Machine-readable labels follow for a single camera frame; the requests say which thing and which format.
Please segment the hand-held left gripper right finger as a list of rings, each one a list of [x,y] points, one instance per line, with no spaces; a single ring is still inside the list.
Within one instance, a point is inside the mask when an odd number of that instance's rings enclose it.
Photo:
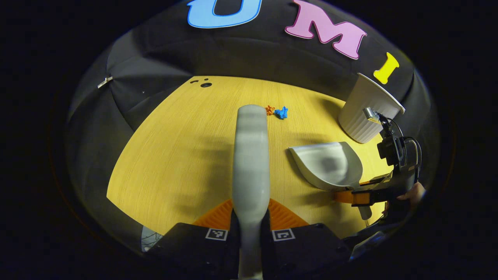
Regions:
[[[264,280],[314,280],[351,256],[325,224],[309,224],[274,199],[261,224],[260,253]]]

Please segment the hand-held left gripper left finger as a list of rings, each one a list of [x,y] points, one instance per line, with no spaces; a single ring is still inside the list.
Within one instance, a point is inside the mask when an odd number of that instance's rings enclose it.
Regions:
[[[192,224],[174,225],[147,252],[154,261],[180,270],[192,280],[239,277],[240,227],[231,199]]]

